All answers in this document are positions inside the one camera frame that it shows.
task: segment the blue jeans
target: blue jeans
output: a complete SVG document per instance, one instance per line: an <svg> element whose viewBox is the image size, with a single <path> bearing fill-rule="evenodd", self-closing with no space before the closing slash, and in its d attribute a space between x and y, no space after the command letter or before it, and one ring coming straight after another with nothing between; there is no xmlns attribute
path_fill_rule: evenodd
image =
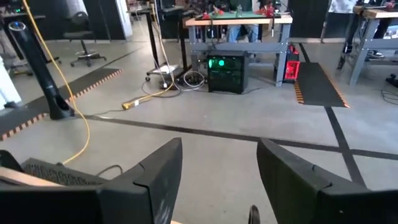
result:
<svg viewBox="0 0 398 224"><path fill-rule="evenodd" d="M228 25L227 41L236 42L241 26L244 26L248 32L250 43L254 43L258 38L259 26L258 24L245 24L245 25Z"/></svg>

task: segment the yellow extension cord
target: yellow extension cord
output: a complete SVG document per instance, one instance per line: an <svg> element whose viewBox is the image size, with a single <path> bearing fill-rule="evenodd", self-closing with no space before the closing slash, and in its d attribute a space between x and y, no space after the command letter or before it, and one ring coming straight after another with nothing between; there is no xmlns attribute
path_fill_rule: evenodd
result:
<svg viewBox="0 0 398 224"><path fill-rule="evenodd" d="M33 27L34 27L34 29L35 29L35 32L36 32L37 36L39 37L41 43L42 43L43 46L44 46L45 51L46 51L46 52L48 53L48 55L50 56L52 63L55 65L55 68L57 68L59 74L61 75L63 81L65 82L65 85L66 85L67 88L68 88L68 92L69 92L70 98L72 99L73 107L75 108L76 112L81 116L81 118L83 118L83 121L85 121L85 124L86 124L86 128L87 128L87 140L86 140L86 144L83 146L83 148L82 148L78 153L76 153L75 155L73 155L71 158L69 158L69 159L63 161L62 164L65 165L65 164L67 164L68 162L70 162L70 161L76 159L78 156L80 156L80 154L82 154L82 153L86 150L86 148L88 147L88 143L90 142L90 127L88 126L87 119L86 119L86 118L83 116L83 114L78 110L78 108L77 108L77 106L76 106L75 98L73 97L73 93L72 93L72 91L71 91L71 89L70 89L70 87L69 87L69 85L68 85L68 81L67 81L67 79L65 78L65 76L63 75L63 73L62 73L60 67L58 66L58 64L56 63L56 61L54 60L54 58L52 57L52 54L51 54L49 48L48 48L47 45L45 44L44 39L43 39L43 37L42 37L42 34L40 33L39 28L37 28L37 24L36 24L36 22L35 22L35 19L33 18L33 15L32 15L32 13L31 13L31 11L30 11L30 8L29 8L29 6L28 6L26 0L23 0L23 2L24 2L25 9L26 9L26 11L27 11L27 14L28 14L28 16L29 16L29 19L30 19L30 21L31 21L32 24L33 24Z"/></svg>
<svg viewBox="0 0 398 224"><path fill-rule="evenodd" d="M152 13L153 13L154 18L155 18L155 23L158 24L158 23L157 23L157 19L156 19L155 8L154 8L154 5L153 5L153 4L151 5L151 8L152 8ZM166 53L165 53L165 50L164 50L162 38L160 38L160 35L161 35L160 32L158 32L158 35L159 35L159 40L160 40L160 48L162 49L162 52L163 52L163 54L164 54L164 56L166 57L166 60L167 60L167 56L166 56ZM128 109L132 108L132 106L138 106L142 101L148 101L148 100L150 100L150 99L151 99L152 97L154 97L154 96L159 96L159 95L161 95L161 94L163 94L163 93L169 91L169 90L173 87L173 85L175 85L175 83L174 83L174 75L173 75L172 72L171 72L171 77L172 77L172 84L170 84L170 86L167 87L165 90L159 91L159 92L157 92L157 93L153 93L153 94L150 94L150 95L147 95L147 96L143 96L143 97L138 98L138 99L136 99L136 100L127 101L127 102L125 102L125 103L122 104L122 108L123 108L124 110L128 110Z"/></svg>

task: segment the wooden board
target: wooden board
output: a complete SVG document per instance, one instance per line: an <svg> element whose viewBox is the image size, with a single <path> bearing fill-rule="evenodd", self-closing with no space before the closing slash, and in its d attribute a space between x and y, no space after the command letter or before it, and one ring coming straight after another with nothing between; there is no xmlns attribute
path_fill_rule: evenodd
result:
<svg viewBox="0 0 398 224"><path fill-rule="evenodd" d="M383 18L397 18L398 12L386 12L381 9L364 9L362 6L354 6L353 12L360 14L363 12L363 17L369 19L383 19Z"/></svg>
<svg viewBox="0 0 398 224"><path fill-rule="evenodd" d="M56 184L5 167L0 167L0 177L5 177L7 179L14 180L18 183L37 186L37 187L62 187L62 185L60 184Z"/></svg>
<svg viewBox="0 0 398 224"><path fill-rule="evenodd" d="M363 16L370 19L397 18L398 12L386 12L380 9L367 9Z"/></svg>
<svg viewBox="0 0 398 224"><path fill-rule="evenodd" d="M275 19L276 24L291 24L293 18L291 15L281 15L280 18ZM213 25L240 25L240 24L271 24L272 19L258 18L258 19L213 19ZM210 26L211 21L196 21L195 18L189 19L185 22L186 26Z"/></svg>

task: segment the office chair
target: office chair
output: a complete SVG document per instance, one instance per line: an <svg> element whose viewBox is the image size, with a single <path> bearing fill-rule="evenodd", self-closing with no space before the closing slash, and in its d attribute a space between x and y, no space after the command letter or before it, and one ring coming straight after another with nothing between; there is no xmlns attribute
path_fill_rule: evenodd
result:
<svg viewBox="0 0 398 224"><path fill-rule="evenodd" d="M91 66L91 59L104 59L106 61L106 57L101 56L100 53L95 51L87 51L86 45L83 41L85 37L94 36L93 31L90 29L90 23L88 21L88 16L85 12L77 12L75 15L70 18L70 27L68 29L69 32L63 34L63 37L66 39L72 40L80 40L81 46L83 47L83 51L77 52L78 55L77 60L70 62L70 66L74 67L76 62L86 61L87 66Z"/></svg>

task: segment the black rubber mat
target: black rubber mat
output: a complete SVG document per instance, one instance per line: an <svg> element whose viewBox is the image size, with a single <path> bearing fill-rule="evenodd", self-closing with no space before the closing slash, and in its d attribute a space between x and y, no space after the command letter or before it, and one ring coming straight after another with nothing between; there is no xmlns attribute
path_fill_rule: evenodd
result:
<svg viewBox="0 0 398 224"><path fill-rule="evenodd" d="M348 107L319 63L302 62L295 82L297 101L305 105Z"/></svg>
<svg viewBox="0 0 398 224"><path fill-rule="evenodd" d="M121 70L117 68L99 68L70 82L69 87L75 96L80 96L119 73L121 73ZM65 99L69 98L65 85L60 87L59 90ZM0 141L17 134L42 119L48 111L47 100L44 96L41 96L20 108L0 116Z"/></svg>

